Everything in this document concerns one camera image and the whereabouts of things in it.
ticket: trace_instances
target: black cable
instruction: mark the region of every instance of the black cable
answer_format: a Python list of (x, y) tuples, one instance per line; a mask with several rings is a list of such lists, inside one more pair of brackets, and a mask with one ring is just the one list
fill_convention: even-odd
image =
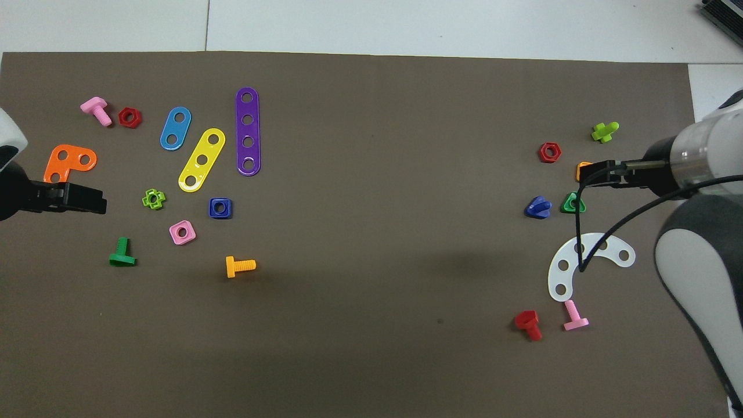
[(580, 242), (580, 196), (583, 194), (583, 189), (586, 187), (591, 187), (591, 182), (595, 179), (598, 179), (599, 177), (610, 173), (612, 171), (617, 170), (625, 170), (627, 168), (625, 163), (619, 163), (616, 166), (613, 167), (604, 167), (601, 170), (598, 170), (595, 173), (592, 173), (588, 177), (585, 178), (585, 180), (581, 179), (580, 186), (578, 187), (578, 191), (575, 193), (576, 198), (573, 201), (574, 207), (575, 207), (575, 234), (576, 234), (576, 251), (578, 253), (578, 267), (580, 268), (583, 265), (583, 244)]
[[(585, 182), (588, 183), (588, 180), (590, 178), (591, 177), (589, 176), (586, 179)], [(679, 196), (681, 194), (688, 193), (688, 192), (693, 192), (693, 191), (697, 191), (697, 190), (702, 189), (702, 188), (705, 188), (705, 187), (714, 186), (715, 184), (730, 183), (730, 182), (733, 182), (733, 181), (743, 181), (743, 175), (742, 174), (737, 174), (735, 176), (725, 176), (725, 177), (720, 177), (719, 179), (712, 179), (712, 180), (700, 181), (699, 183), (691, 184), (690, 186), (682, 187), (682, 188), (680, 188), (680, 189), (678, 189), (676, 191), (673, 191), (671, 193), (664, 194), (661, 197), (657, 198), (656, 200), (654, 200), (654, 201), (652, 201), (652, 202), (650, 202), (650, 203), (648, 203), (648, 204), (646, 204), (644, 206), (641, 206), (638, 209), (635, 209), (629, 215), (623, 217), (622, 219), (619, 220), (619, 222), (615, 223), (614, 226), (612, 226), (611, 228), (609, 228), (609, 230), (604, 233), (604, 235), (601, 237), (601, 239), (599, 239), (598, 241), (596, 241), (596, 245), (594, 245), (594, 247), (588, 253), (588, 256), (585, 258), (585, 260), (583, 260), (583, 252), (581, 251), (581, 252), (578, 253), (578, 270), (580, 272), (584, 272), (585, 269), (586, 269), (586, 267), (588, 267), (588, 263), (591, 261), (591, 259), (593, 258), (594, 254), (596, 254), (596, 251), (599, 250), (599, 247), (614, 232), (616, 232), (619, 228), (622, 228), (627, 222), (633, 220), (635, 217), (637, 217), (637, 216), (641, 215), (642, 213), (645, 213), (648, 210), (653, 209), (654, 207), (660, 205), (661, 203), (666, 202), (666, 201), (668, 201), (670, 199), (673, 199), (676, 196)], [(581, 184), (581, 187), (580, 187), (580, 189), (578, 189), (578, 193), (577, 193), (578, 199), (580, 199), (580, 192), (583, 191), (583, 188), (584, 187)], [(578, 210), (576, 210), (576, 213), (575, 213), (576, 214), (575, 220), (576, 220), (576, 234), (577, 234), (577, 240), (578, 240), (578, 249), (581, 248), (580, 247), (580, 220), (579, 220), (579, 217), (578, 217), (578, 213), (579, 212), (580, 212), (580, 206), (578, 207)]]

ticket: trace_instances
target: red hexagonal nut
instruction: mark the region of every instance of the red hexagonal nut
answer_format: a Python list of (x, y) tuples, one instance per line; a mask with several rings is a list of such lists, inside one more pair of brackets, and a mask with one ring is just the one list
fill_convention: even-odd
[(562, 150), (557, 142), (545, 142), (539, 148), (539, 159), (543, 163), (554, 163), (562, 155)]
[(125, 107), (119, 112), (119, 124), (127, 128), (136, 128), (142, 123), (142, 112), (133, 107)]

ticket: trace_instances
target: yellow plastic bolt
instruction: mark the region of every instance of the yellow plastic bolt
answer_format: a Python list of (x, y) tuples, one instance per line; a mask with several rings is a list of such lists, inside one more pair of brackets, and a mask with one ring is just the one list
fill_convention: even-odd
[(250, 271), (257, 267), (255, 260), (235, 261), (235, 257), (231, 255), (225, 257), (224, 261), (227, 264), (227, 277), (230, 279), (235, 277), (236, 271)]

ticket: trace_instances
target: pink square nut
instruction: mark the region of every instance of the pink square nut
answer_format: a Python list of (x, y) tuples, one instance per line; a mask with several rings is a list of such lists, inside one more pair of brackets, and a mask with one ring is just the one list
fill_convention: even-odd
[[(179, 223), (170, 227), (170, 237), (173, 238), (173, 243), (176, 245), (187, 244), (188, 242), (196, 239), (196, 232), (193, 230), (193, 225), (188, 221), (180, 221)], [(181, 237), (180, 232), (186, 231), (186, 235)]]

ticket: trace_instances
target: yellow plastic strip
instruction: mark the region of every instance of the yellow plastic strip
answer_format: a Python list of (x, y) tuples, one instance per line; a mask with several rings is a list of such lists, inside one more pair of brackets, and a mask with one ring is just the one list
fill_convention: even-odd
[[(212, 135), (217, 137), (216, 144), (209, 142), (209, 137)], [(201, 188), (204, 180), (207, 179), (207, 174), (212, 169), (212, 165), (214, 165), (214, 161), (219, 157), (225, 141), (224, 132), (217, 128), (210, 128), (204, 131), (201, 139), (198, 140), (198, 144), (196, 144), (196, 148), (193, 150), (193, 154), (191, 154), (191, 158), (188, 159), (183, 172), (181, 172), (181, 176), (178, 177), (178, 186), (181, 186), (182, 191), (193, 193)], [(190, 186), (186, 183), (188, 178), (195, 179), (193, 182), (191, 180), (188, 181), (188, 183), (192, 183)]]

